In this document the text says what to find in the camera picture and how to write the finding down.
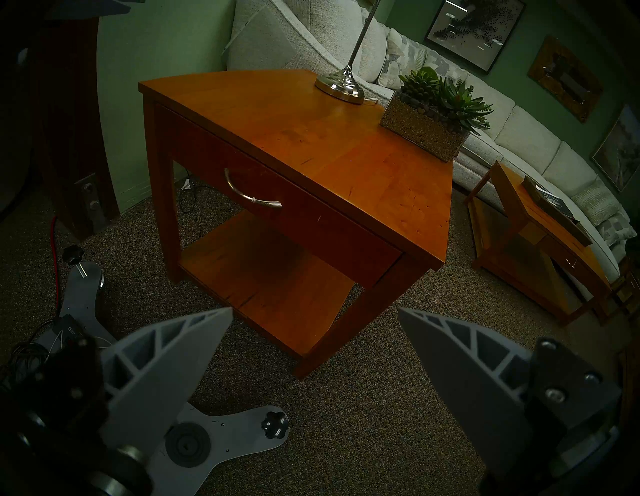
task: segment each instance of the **red cable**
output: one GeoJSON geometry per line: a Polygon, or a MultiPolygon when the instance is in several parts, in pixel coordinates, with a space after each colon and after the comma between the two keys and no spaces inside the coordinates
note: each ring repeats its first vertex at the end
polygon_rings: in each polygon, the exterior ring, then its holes
{"type": "Polygon", "coordinates": [[[56,313],[54,317],[57,317],[60,311],[60,283],[58,282],[58,254],[56,253],[56,220],[58,220],[58,216],[54,215],[53,219],[51,219],[51,232],[49,234],[51,253],[53,254],[53,271],[56,275],[56,313]]]}

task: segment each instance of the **lamp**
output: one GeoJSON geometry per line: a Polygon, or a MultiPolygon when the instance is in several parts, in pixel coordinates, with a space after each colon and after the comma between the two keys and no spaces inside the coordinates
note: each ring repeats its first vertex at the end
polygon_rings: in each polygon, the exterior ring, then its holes
{"type": "Polygon", "coordinates": [[[316,78],[317,88],[320,88],[328,95],[344,100],[345,102],[355,103],[357,105],[361,105],[362,102],[364,102],[364,91],[356,82],[355,77],[353,77],[352,66],[360,45],[362,45],[364,35],[367,33],[367,29],[369,29],[369,24],[371,24],[373,15],[376,13],[376,9],[379,4],[380,0],[376,0],[373,7],[371,7],[371,12],[369,12],[369,16],[364,22],[364,26],[362,26],[362,31],[360,32],[358,41],[356,42],[351,58],[349,59],[349,62],[347,62],[345,68],[337,72],[332,72],[331,74],[318,76],[316,78]]]}

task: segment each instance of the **rectangular planter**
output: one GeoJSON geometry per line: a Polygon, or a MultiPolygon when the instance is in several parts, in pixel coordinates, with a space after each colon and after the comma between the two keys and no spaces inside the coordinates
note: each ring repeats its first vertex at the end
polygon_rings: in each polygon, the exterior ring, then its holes
{"type": "Polygon", "coordinates": [[[380,125],[427,150],[443,162],[457,157],[460,147],[469,136],[469,131],[459,133],[448,129],[442,122],[427,116],[424,109],[414,108],[401,101],[399,91],[394,92],[380,125]]]}

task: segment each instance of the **black knob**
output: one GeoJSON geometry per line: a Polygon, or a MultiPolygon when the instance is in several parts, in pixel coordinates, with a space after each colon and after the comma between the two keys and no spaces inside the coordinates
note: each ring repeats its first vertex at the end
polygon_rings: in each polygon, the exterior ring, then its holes
{"type": "Polygon", "coordinates": [[[62,253],[62,259],[69,265],[76,265],[82,262],[83,255],[84,250],[77,244],[72,244],[65,248],[65,251],[62,253]]]}
{"type": "Polygon", "coordinates": [[[289,429],[289,420],[284,412],[268,412],[261,425],[269,439],[282,439],[289,429]]]}

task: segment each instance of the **succulent plant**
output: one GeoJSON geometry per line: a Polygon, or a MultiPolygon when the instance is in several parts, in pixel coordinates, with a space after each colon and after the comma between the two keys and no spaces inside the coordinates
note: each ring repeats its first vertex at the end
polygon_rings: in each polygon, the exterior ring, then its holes
{"type": "Polygon", "coordinates": [[[417,100],[428,115],[436,113],[441,120],[448,122],[460,131],[467,130],[479,134],[474,128],[489,129],[486,115],[493,112],[482,97],[472,98],[473,86],[458,80],[438,78],[431,67],[423,67],[418,72],[412,70],[410,76],[400,76],[403,82],[400,91],[417,100]]]}

